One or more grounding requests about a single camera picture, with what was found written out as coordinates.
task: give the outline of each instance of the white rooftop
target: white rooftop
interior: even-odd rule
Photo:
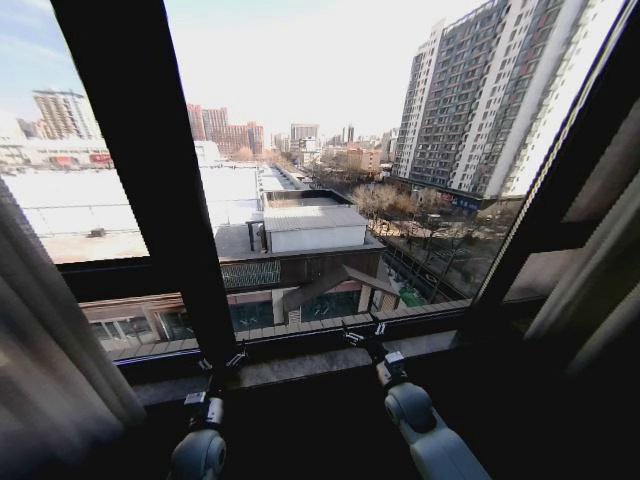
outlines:
[[[346,205],[269,208],[264,212],[264,226],[268,232],[365,226],[366,224],[367,221],[358,212]]]

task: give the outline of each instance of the high-rise apartment building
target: high-rise apartment building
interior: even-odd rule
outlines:
[[[414,58],[393,174],[499,196],[585,3],[492,0],[436,25]]]
[[[291,146],[298,143],[301,138],[318,138],[319,126],[314,123],[292,123],[291,124]]]
[[[398,142],[398,129],[392,128],[388,132],[382,134],[380,141],[380,162],[393,163],[396,157],[396,144]]]
[[[189,125],[191,126],[191,136],[195,141],[206,140],[204,133],[204,121],[202,119],[202,107],[192,103],[187,104],[187,114],[189,115]]]
[[[289,151],[289,136],[277,133],[273,136],[273,147],[281,152]]]
[[[504,180],[503,196],[522,196],[529,190],[622,3],[623,0],[587,2],[569,45],[547,85],[531,127]]]
[[[224,127],[227,126],[227,107],[208,108],[202,110],[202,122],[204,126],[205,139],[215,142]]]
[[[411,171],[413,155],[418,140],[417,132],[422,123],[443,28],[444,20],[441,20],[431,28],[429,40],[420,45],[411,63],[409,86],[404,100],[402,120],[396,143],[396,161],[392,169],[392,173],[398,177],[408,178]]]
[[[349,124],[346,127],[342,127],[342,143],[353,143],[355,139],[354,133],[353,125]]]
[[[264,129],[255,122],[229,125],[227,107],[203,109],[200,105],[187,104],[187,112],[195,141],[215,142],[223,155],[231,155],[243,147],[254,154],[262,153]]]
[[[257,125],[255,122],[249,122],[246,128],[249,148],[254,154],[262,153],[264,143],[264,130],[262,126]]]
[[[102,138],[89,100],[72,90],[34,90],[33,99],[47,123],[51,139]]]

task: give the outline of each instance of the white curtain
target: white curtain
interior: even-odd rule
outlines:
[[[143,416],[0,178],[0,477],[79,461]]]

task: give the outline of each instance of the black window frame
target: black window frame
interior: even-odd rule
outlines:
[[[180,292],[201,353],[214,368],[224,368],[238,347],[164,3],[133,2],[126,11],[104,0],[51,3],[150,253],[61,264],[59,270],[80,302]],[[504,298],[530,254],[579,248],[599,223],[562,218],[640,96],[640,84],[628,74],[640,44],[637,10],[634,1],[623,5],[470,305],[392,322],[392,337],[504,326],[514,312],[539,308],[540,298]],[[97,35],[100,31],[109,34]],[[128,109],[145,112],[146,121],[127,118]],[[157,141],[163,138],[171,142]],[[145,168],[149,162],[154,162],[152,178]],[[184,194],[171,201],[160,194],[150,198],[149,181],[155,192],[171,187]],[[342,345],[338,328],[246,344],[254,356],[265,358]]]

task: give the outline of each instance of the sky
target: sky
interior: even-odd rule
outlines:
[[[482,0],[166,0],[186,99],[270,133],[398,127],[413,55]],[[0,2],[0,111],[35,120],[31,90],[83,92],[48,0]]]

